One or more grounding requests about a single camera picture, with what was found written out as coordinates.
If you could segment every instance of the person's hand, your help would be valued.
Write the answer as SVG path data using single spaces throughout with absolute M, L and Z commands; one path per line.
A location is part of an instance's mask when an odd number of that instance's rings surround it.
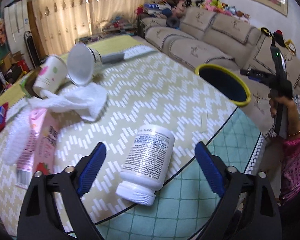
M 291 135 L 288 137 L 288 140 L 295 140 L 300 138 L 300 118 L 299 113 L 297 109 L 296 103 L 287 97 L 276 97 L 271 98 L 269 101 L 270 112 L 272 118 L 277 114 L 276 105 L 277 103 L 284 104 L 288 109 L 288 135 Z

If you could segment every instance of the bottle label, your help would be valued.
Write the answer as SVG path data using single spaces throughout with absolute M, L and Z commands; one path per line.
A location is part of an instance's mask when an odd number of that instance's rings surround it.
M 170 138 L 152 129 L 142 129 L 123 165 L 123 170 L 159 180 Z

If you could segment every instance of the sofa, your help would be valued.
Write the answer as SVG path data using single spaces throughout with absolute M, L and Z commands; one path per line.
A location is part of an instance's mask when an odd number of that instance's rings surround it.
M 265 137 L 273 134 L 268 103 L 270 89 L 240 75 L 241 69 L 275 74 L 270 37 L 237 18 L 195 7 L 187 9 L 179 30 L 167 27 L 165 19 L 146 17 L 139 21 L 139 32 L 146 41 L 191 71 L 209 63 L 221 65 L 240 76 L 251 92 L 251 102 L 242 110 Z M 288 49 L 276 46 L 286 60 L 294 94 L 300 95 L 300 60 Z

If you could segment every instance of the beige curtain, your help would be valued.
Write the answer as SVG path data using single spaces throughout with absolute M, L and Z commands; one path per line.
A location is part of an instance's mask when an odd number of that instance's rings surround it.
M 63 54 L 79 37 L 100 32 L 106 21 L 123 16 L 135 21 L 138 5 L 153 0 L 32 0 L 47 54 Z

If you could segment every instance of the white pill bottle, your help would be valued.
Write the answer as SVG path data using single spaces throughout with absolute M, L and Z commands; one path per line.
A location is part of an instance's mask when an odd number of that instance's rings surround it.
M 116 194 L 129 201 L 151 206 L 154 192 L 166 177 L 175 138 L 166 128 L 147 124 L 139 128 L 130 153 L 122 167 Z

